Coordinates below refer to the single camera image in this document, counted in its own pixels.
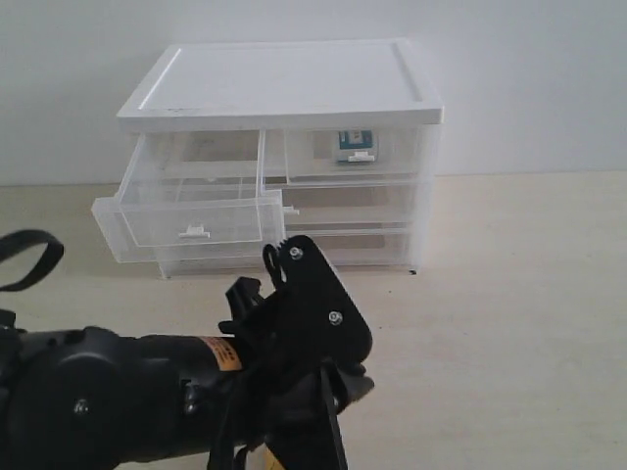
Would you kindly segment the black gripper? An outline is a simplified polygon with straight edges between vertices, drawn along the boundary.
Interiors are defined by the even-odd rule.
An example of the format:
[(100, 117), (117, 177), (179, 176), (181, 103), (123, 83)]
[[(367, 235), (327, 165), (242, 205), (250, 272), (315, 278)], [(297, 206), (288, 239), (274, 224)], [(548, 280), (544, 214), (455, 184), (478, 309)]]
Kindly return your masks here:
[(226, 293), (232, 318), (219, 329), (252, 353), (225, 400), (208, 466), (242, 469), (250, 452), (271, 441), (284, 469), (347, 470), (338, 416), (374, 382), (362, 363), (288, 356), (274, 331), (274, 293), (263, 297), (260, 281), (250, 277), (238, 278)]

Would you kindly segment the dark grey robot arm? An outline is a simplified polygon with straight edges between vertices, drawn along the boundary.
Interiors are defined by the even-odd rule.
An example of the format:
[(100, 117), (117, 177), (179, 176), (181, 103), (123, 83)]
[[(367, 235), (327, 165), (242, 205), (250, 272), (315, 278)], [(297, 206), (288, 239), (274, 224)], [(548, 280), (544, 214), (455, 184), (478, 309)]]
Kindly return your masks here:
[(288, 468), (345, 468), (338, 417), (372, 390), (371, 332), (340, 286), (260, 288), (233, 284), (216, 337), (3, 327), (2, 467), (206, 453), (211, 469), (241, 469), (268, 446)]

